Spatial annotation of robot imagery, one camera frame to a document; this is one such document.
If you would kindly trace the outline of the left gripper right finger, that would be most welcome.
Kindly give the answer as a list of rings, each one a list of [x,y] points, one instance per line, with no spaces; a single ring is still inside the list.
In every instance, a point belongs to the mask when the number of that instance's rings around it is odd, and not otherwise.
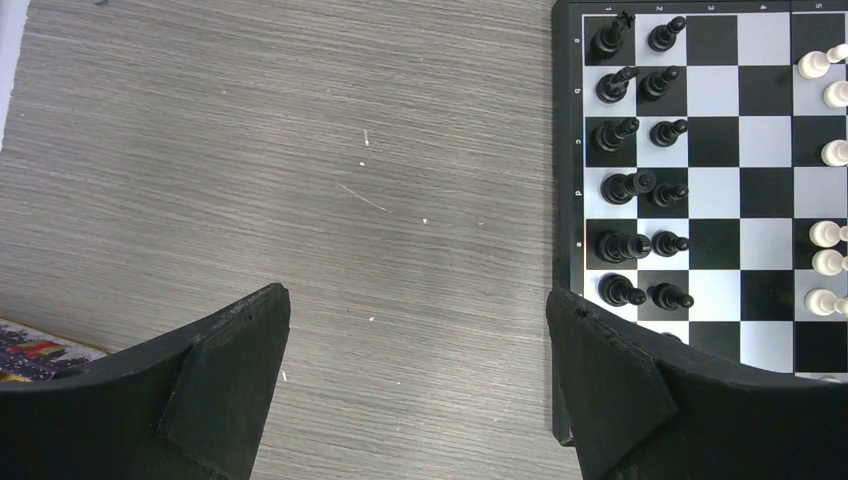
[[[678,343],[556,287],[552,432],[586,479],[843,479],[847,387]]]

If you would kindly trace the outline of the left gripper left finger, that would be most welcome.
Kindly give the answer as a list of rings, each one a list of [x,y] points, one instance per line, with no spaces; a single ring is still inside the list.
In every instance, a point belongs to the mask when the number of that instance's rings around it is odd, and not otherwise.
[[[5,479],[247,479],[289,336],[269,284],[38,382],[1,387]]]

